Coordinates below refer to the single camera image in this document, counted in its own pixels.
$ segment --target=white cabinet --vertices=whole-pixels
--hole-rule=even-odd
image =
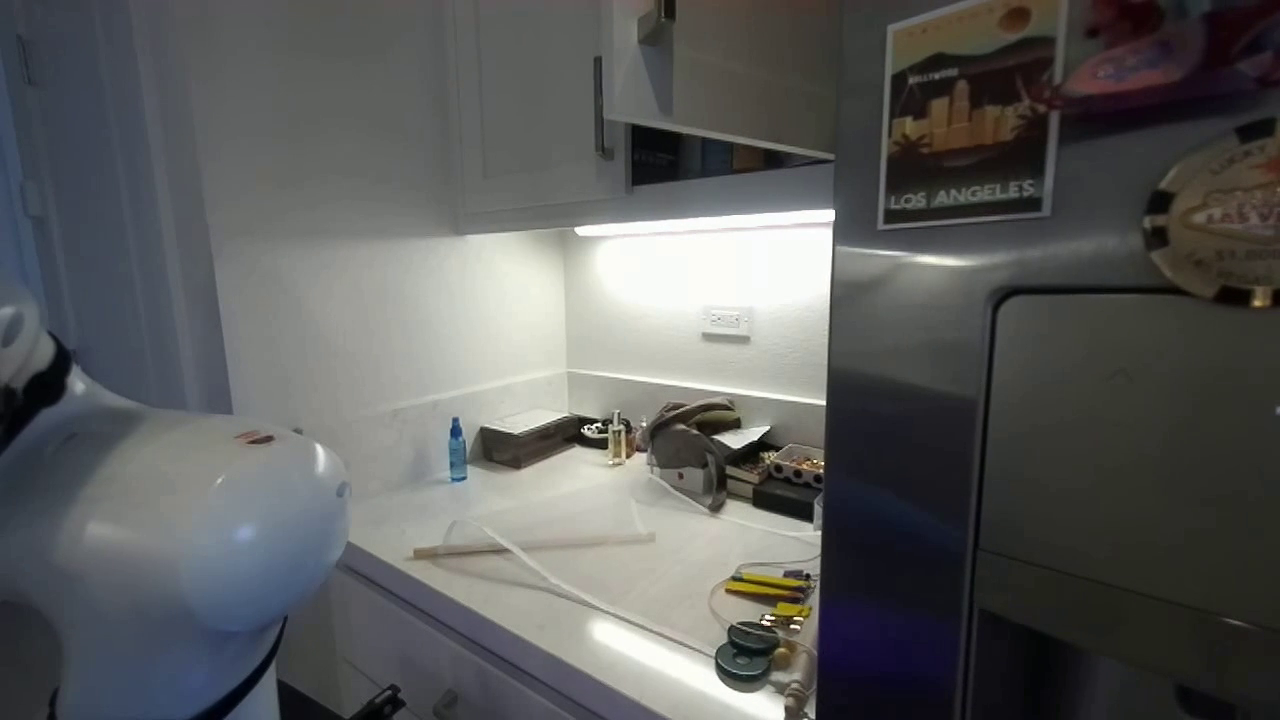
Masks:
[[[605,0],[607,116],[836,153],[836,0]]]
[[[409,714],[442,720],[568,720],[577,709],[556,705],[545,687],[506,667],[498,657],[473,647],[433,616],[414,611],[375,582],[332,574],[338,657],[345,709],[372,694],[372,687],[399,685]]]
[[[447,0],[459,227],[542,225],[619,194],[625,129],[605,125],[599,0]]]

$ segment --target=led light strip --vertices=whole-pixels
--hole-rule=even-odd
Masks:
[[[636,219],[636,225],[580,225],[577,236],[679,236],[679,233],[737,233],[737,227],[809,227],[833,225],[833,206],[803,211],[753,211],[753,215],[683,215],[683,219]]]

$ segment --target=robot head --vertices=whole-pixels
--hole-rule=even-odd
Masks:
[[[22,391],[53,360],[36,300],[0,274],[0,397]]]

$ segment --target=blue bottle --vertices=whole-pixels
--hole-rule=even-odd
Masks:
[[[451,482],[467,479],[467,437],[456,417],[447,421],[447,479]]]

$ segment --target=drawer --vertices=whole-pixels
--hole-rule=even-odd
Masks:
[[[419,720],[580,714],[362,574],[338,573],[332,603],[339,661],[372,687],[399,685],[409,711]]]
[[[369,680],[351,662],[339,661],[338,667],[338,694],[339,714],[356,714],[386,685]]]

